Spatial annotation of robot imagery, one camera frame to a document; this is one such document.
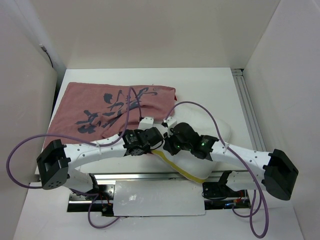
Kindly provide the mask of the white pillow with yellow edge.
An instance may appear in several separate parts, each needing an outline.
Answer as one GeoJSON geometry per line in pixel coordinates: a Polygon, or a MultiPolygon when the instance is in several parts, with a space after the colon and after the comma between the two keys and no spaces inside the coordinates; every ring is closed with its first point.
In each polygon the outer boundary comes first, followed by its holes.
{"type": "MultiPolygon", "coordinates": [[[[174,109],[174,114],[171,114],[170,117],[176,118],[177,124],[189,124],[199,134],[200,141],[192,152],[181,150],[178,154],[171,155],[163,149],[163,144],[152,153],[188,180],[202,184],[216,165],[210,153],[213,152],[214,143],[220,142],[218,134],[224,141],[229,141],[232,133],[231,127],[225,121],[216,118],[215,122],[219,129],[217,131],[214,122],[204,110],[186,103],[177,106],[174,109]]],[[[164,130],[164,134],[171,135],[167,128],[164,130]]]]}

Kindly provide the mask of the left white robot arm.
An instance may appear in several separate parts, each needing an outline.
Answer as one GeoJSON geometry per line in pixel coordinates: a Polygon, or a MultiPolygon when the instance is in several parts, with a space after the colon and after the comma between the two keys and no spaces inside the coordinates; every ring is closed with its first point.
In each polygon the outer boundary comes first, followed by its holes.
{"type": "Polygon", "coordinates": [[[126,130],[88,143],[62,144],[60,139],[53,140],[36,160],[42,189],[66,187],[92,200],[99,193],[97,180],[92,173],[83,173],[78,167],[109,158],[148,154],[163,142],[156,127],[126,130]]]}

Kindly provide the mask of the pink and red pillowcase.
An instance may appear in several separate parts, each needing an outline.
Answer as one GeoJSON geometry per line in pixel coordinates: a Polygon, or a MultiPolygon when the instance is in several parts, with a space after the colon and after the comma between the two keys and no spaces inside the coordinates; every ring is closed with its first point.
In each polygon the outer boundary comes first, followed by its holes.
{"type": "Polygon", "coordinates": [[[175,105],[173,87],[161,85],[128,86],[70,82],[48,133],[85,141],[111,137],[123,130],[136,129],[141,118],[161,122],[175,105]]]}

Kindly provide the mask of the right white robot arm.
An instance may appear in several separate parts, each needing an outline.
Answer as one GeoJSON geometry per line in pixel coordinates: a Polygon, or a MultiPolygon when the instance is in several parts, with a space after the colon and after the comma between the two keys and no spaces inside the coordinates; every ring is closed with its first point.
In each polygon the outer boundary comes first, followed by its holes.
{"type": "Polygon", "coordinates": [[[219,182],[218,190],[230,196],[240,189],[255,189],[258,183],[271,196],[288,201],[299,174],[289,157],[279,149],[273,152],[254,151],[222,143],[217,137],[199,135],[181,122],[164,133],[162,158],[189,180],[203,183],[216,163],[227,163],[252,171],[256,181],[237,184],[236,177],[219,182]]]}

